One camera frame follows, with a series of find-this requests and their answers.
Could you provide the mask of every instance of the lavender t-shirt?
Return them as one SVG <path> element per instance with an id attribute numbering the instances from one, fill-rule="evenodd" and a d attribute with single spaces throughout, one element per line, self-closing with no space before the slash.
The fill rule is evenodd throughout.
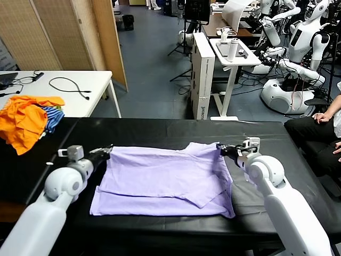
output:
<path id="1" fill-rule="evenodd" d="M 191 142 L 183 150 L 113 147 L 90 214 L 233 218 L 231 186 L 216 143 Z"/>

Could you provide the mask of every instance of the bottle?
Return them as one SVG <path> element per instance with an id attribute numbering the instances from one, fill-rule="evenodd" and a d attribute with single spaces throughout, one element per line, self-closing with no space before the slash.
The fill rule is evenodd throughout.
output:
<path id="1" fill-rule="evenodd" d="M 229 36 L 230 29 L 229 28 L 222 28 L 222 36 L 220 39 L 221 43 L 227 43 L 228 41 L 228 36 Z"/>
<path id="2" fill-rule="evenodd" d="M 234 60 L 234 57 L 236 56 L 236 53 L 237 53 L 238 45 L 239 45 L 238 38 L 231 39 L 230 49 L 229 49 L 229 54 L 228 54 L 228 61 L 232 62 Z"/>

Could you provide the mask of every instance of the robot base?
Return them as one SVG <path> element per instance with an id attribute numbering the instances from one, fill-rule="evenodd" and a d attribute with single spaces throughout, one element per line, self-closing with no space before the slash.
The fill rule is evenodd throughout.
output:
<path id="1" fill-rule="evenodd" d="M 243 67 L 243 70 L 247 71 L 247 72 L 250 72 L 252 74 L 268 74 L 270 72 L 270 66 L 266 66 L 266 65 L 263 65 L 263 64 L 260 64 L 260 65 L 257 65 L 257 66 L 254 66 L 254 67 Z"/>
<path id="2" fill-rule="evenodd" d="M 283 114 L 303 114 L 308 106 L 304 101 L 314 98 L 312 91 L 286 92 L 280 87 L 284 79 L 268 80 L 261 93 L 263 102 L 271 109 Z"/>

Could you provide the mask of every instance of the human hand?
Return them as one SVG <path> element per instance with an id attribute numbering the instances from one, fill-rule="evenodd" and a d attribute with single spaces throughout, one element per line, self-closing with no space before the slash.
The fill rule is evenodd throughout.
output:
<path id="1" fill-rule="evenodd" d="M 341 141 L 340 142 L 337 142 L 335 143 L 335 151 L 333 152 L 333 154 L 338 154 L 341 152 Z"/>
<path id="2" fill-rule="evenodd" d="M 326 123 L 331 119 L 331 116 L 328 116 L 325 113 L 316 113 L 312 117 L 318 124 L 320 124 L 320 122 Z"/>

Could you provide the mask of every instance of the cardboard box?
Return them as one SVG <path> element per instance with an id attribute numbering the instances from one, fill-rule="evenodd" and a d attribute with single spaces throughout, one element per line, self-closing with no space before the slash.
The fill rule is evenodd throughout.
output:
<path id="1" fill-rule="evenodd" d="M 194 33 L 191 104 L 195 119 L 207 119 L 215 54 L 204 33 Z"/>
<path id="2" fill-rule="evenodd" d="M 10 68 L 13 68 L 17 63 L 12 58 L 9 52 L 3 54 L 0 56 L 0 70 L 1 71 L 7 71 L 10 70 Z"/>

